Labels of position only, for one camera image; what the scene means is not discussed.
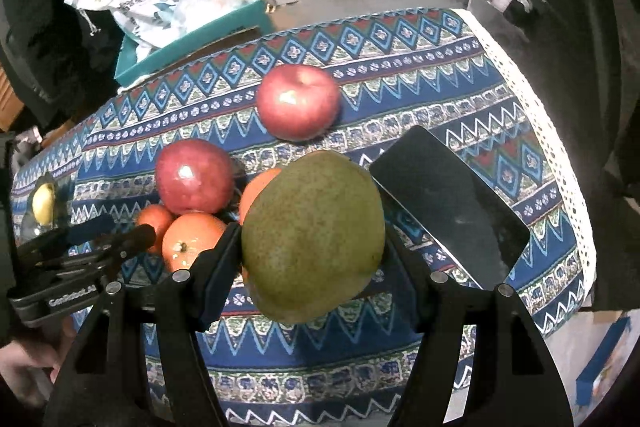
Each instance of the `red apple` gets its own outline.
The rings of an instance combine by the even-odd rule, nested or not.
[[[231,158],[206,140],[174,142],[158,155],[156,186],[162,203],[174,214],[193,210],[214,214],[233,195]]]
[[[255,105],[260,121],[276,138],[309,140],[334,123],[340,109],[340,88],[320,68],[283,64],[264,76]]]

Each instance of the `phone screen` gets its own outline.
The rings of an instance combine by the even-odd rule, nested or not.
[[[369,172],[482,288],[504,282],[529,242],[500,196],[423,127],[407,131]]]

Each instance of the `patterned tablecloth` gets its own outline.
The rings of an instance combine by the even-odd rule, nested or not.
[[[340,120],[322,139],[279,142],[260,123],[256,88],[281,63],[325,68],[339,84]],[[175,140],[210,140],[251,178],[319,148],[367,166],[415,124],[457,152],[529,226],[529,246],[508,282],[549,335],[577,310],[593,283],[595,251],[584,200],[537,97],[464,10],[404,10],[281,32],[118,96],[17,175],[15,227],[34,182],[46,171],[68,198],[72,223],[108,212],[128,229],[140,208],[158,202],[154,159]],[[407,219],[396,224],[431,267],[468,281],[427,233]],[[157,282],[162,274],[161,259],[146,254],[122,268],[132,284]],[[156,332],[145,326],[144,333],[151,389],[162,399]],[[470,379],[474,334],[474,327],[465,328],[457,389]],[[241,280],[221,320],[199,335],[226,415],[279,424],[390,411],[419,341],[391,295],[354,300],[290,326],[260,315]]]

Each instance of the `teal box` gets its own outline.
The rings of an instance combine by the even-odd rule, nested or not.
[[[231,13],[223,15],[219,19],[187,33],[164,48],[154,51],[147,58],[137,63],[137,44],[125,36],[118,55],[114,78],[121,86],[127,87],[143,74],[161,71],[207,44],[256,26],[260,28],[262,35],[268,35],[273,32],[273,25],[266,13],[264,0],[254,0]]]

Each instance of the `human hand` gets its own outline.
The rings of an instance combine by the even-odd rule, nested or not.
[[[33,369],[52,369],[49,378],[54,383],[75,337],[73,319],[67,317],[56,346],[43,339],[21,339],[0,348],[0,376],[21,403],[35,408],[44,406],[46,397]]]

